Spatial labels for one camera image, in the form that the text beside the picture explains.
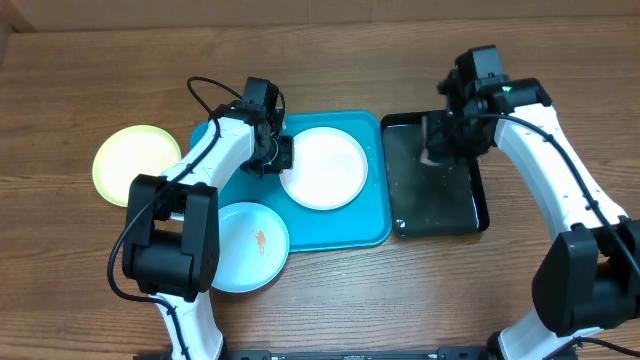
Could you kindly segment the light blue plate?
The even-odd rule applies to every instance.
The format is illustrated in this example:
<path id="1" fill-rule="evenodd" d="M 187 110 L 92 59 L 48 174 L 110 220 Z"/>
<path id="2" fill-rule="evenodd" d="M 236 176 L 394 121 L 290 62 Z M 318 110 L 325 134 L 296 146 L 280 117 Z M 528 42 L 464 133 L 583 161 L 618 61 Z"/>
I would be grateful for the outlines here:
<path id="1" fill-rule="evenodd" d="M 274 280 L 289 255 L 289 232 L 265 205 L 239 202 L 219 210 L 220 255 L 212 287 L 227 293 L 257 290 Z"/>

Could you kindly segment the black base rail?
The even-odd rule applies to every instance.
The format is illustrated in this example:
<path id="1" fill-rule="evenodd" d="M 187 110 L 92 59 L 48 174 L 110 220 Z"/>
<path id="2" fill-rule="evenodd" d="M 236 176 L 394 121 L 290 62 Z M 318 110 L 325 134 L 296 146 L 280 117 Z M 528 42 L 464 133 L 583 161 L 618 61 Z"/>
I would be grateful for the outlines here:
<path id="1" fill-rule="evenodd" d="M 496 352 L 486 347 L 440 347 L 437 350 L 411 352 L 297 352 L 229 351 L 223 349 L 222 360 L 499 360 Z"/>

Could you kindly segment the green scrubbing sponge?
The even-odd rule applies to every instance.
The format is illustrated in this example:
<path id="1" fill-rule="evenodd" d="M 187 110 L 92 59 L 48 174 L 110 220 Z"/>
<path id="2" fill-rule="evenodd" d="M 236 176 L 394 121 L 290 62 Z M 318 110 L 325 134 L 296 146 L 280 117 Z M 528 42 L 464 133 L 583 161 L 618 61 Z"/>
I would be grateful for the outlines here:
<path id="1" fill-rule="evenodd" d="M 443 165 L 447 158 L 433 155 L 427 148 L 423 148 L 419 160 L 424 165 L 438 167 Z"/>

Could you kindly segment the yellow-green plate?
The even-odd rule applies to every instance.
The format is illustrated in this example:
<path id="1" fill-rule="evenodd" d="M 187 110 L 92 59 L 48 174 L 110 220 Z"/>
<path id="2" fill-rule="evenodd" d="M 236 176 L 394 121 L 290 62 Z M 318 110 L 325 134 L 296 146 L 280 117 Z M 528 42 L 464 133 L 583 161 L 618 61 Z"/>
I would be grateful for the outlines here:
<path id="1" fill-rule="evenodd" d="M 93 183 L 106 201 L 126 207 L 130 185 L 139 174 L 158 176 L 181 158 L 179 144 L 165 130 L 151 125 L 130 126 L 100 146 L 92 166 Z"/>

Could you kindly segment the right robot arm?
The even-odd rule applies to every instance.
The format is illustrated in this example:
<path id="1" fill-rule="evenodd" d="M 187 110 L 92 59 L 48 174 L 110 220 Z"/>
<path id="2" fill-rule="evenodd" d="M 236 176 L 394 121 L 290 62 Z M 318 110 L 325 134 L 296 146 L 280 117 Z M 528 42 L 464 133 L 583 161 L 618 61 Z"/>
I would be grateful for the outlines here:
<path id="1" fill-rule="evenodd" d="M 426 165 L 492 147 L 521 174 L 552 243 L 532 280 L 532 309 L 490 337 L 491 359 L 574 359 L 576 346 L 639 316 L 639 223 L 590 175 L 535 78 L 511 79 L 493 45 L 471 48 L 438 85 L 442 111 L 422 120 Z"/>

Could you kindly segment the black plastic tray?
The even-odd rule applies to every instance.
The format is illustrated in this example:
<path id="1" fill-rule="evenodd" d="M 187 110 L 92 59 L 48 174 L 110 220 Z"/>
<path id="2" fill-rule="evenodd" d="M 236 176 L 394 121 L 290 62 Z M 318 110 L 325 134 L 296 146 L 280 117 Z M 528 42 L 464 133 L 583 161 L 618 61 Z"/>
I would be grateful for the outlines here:
<path id="1" fill-rule="evenodd" d="M 445 112 L 389 114 L 380 123 L 392 230 L 399 237 L 467 235 L 490 225 L 477 160 L 430 166 L 420 161 L 423 124 Z"/>

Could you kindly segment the white plate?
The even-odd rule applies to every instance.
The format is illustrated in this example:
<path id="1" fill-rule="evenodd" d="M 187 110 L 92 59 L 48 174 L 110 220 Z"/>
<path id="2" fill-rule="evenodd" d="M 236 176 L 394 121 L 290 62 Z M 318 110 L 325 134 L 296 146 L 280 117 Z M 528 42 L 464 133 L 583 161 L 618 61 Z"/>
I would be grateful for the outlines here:
<path id="1" fill-rule="evenodd" d="M 293 140 L 293 166 L 280 174 L 281 185 L 292 200 L 326 211 L 358 196 L 368 177 L 368 160 L 353 136 L 336 128 L 314 127 Z"/>

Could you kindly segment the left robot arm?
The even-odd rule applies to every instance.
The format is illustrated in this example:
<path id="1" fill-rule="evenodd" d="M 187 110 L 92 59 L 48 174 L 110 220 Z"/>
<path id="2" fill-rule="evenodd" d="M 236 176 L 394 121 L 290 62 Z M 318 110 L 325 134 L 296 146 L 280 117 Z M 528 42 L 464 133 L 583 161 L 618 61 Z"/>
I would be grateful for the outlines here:
<path id="1" fill-rule="evenodd" d="M 207 131 L 182 160 L 132 181 L 107 265 L 117 296 L 160 310 L 168 359 L 225 353 L 209 294 L 220 257 L 220 191 L 238 169 L 261 178 L 293 166 L 293 138 L 282 132 L 285 98 L 272 82 L 250 77 L 232 102 L 205 111 Z"/>

